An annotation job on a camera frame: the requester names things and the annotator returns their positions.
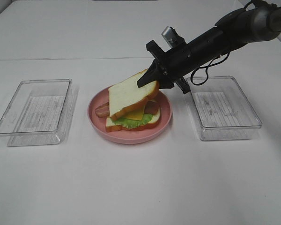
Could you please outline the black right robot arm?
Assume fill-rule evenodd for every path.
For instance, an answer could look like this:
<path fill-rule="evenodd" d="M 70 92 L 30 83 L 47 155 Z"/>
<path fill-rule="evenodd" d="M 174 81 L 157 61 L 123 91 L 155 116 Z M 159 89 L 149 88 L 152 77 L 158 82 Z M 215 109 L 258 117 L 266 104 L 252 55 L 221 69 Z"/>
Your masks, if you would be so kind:
<path fill-rule="evenodd" d="M 172 27 L 166 27 L 163 38 L 170 46 L 164 51 L 155 41 L 146 44 L 154 60 L 145 74 L 137 81 L 138 87 L 158 81 L 160 89 L 174 85 L 184 94 L 190 92 L 184 76 L 194 74 L 216 65 L 220 56 L 230 53 L 248 43 L 270 41 L 281 34 L 281 7 L 263 0 L 251 0 L 255 6 L 248 10 L 242 7 L 222 17 L 213 28 L 187 43 Z"/>

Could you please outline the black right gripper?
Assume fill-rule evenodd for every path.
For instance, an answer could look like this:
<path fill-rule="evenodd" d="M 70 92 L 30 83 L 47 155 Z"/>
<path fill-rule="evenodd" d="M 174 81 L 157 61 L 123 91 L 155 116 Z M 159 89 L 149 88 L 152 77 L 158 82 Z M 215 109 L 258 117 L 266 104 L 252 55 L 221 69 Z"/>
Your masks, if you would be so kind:
<path fill-rule="evenodd" d="M 150 82 L 158 81 L 159 89 L 171 89 L 176 84 L 184 94 L 190 92 L 190 87 L 183 78 L 188 73 L 187 63 L 189 51 L 186 44 L 174 47 L 164 52 L 161 47 L 151 40 L 146 44 L 154 60 L 145 74 L 137 81 L 137 86 L 143 87 Z"/>

